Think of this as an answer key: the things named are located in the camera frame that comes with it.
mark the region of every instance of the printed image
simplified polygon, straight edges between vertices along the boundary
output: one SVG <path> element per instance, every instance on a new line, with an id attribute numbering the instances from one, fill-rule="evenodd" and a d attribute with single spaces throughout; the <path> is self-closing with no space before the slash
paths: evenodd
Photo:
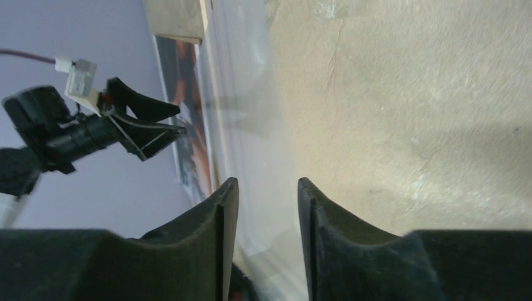
<path id="1" fill-rule="evenodd" d="M 196 50 L 194 44 L 160 36 L 156 43 L 168 101 L 181 109 L 173 123 L 187 130 L 187 135 L 175 145 L 179 177 L 197 204 L 210 196 L 212 190 L 200 89 L 194 70 Z"/>

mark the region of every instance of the wooden block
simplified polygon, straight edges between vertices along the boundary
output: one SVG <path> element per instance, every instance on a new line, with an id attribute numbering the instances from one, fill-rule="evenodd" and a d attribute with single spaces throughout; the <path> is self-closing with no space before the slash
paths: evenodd
<path id="1" fill-rule="evenodd" d="M 206 0 L 143 0 L 152 34 L 200 44 L 208 25 Z"/>

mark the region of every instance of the cable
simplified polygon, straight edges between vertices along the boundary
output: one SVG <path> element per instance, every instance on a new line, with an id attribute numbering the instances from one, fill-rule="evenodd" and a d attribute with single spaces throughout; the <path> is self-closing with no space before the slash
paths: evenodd
<path id="1" fill-rule="evenodd" d="M 180 131 L 182 133 L 186 132 L 186 129 L 184 127 L 180 127 L 180 126 L 177 126 L 177 125 L 154 124 L 152 122 L 146 122 L 146 121 L 143 121 L 143 120 L 135 119 L 135 118 L 130 117 L 129 115 L 127 115 L 125 113 L 122 113 L 122 112 L 116 110 L 116 108 L 114 106 L 111 106 L 110 108 L 102 110 L 102 113 L 104 115 L 106 115 L 106 116 L 114 117 L 114 118 L 118 119 L 119 121 L 121 121 L 121 122 L 123 122 L 125 124 L 129 124 L 129 125 L 132 125 L 134 127 L 140 127 L 142 129 L 161 129 L 161 130 L 172 130 L 172 131 L 178 130 L 178 131 Z"/>
<path id="2" fill-rule="evenodd" d="M 13 56 L 18 56 L 20 58 L 27 58 L 30 60 L 41 61 L 43 63 L 55 65 L 54 58 L 47 58 L 45 56 L 34 55 L 32 53 L 18 51 L 18 50 L 0 48 L 0 55 L 13 55 Z"/>

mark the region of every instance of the lavender wall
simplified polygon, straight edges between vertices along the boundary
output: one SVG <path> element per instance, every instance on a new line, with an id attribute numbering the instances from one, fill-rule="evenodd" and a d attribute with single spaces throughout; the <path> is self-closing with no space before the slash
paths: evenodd
<path id="1" fill-rule="evenodd" d="M 140 0 L 0 1 L 0 47 L 86 58 L 98 64 L 97 89 L 118 76 L 138 92 L 162 99 Z M 0 57 L 0 98 L 35 85 L 51 84 L 62 92 L 65 81 L 51 65 Z M 22 145 L 3 110 L 0 133 L 1 147 Z M 43 175 L 16 227 L 107 228 L 139 236 L 190 207 L 170 148 L 140 162 L 113 145 L 74 165 L 77 172 L 69 176 Z"/>

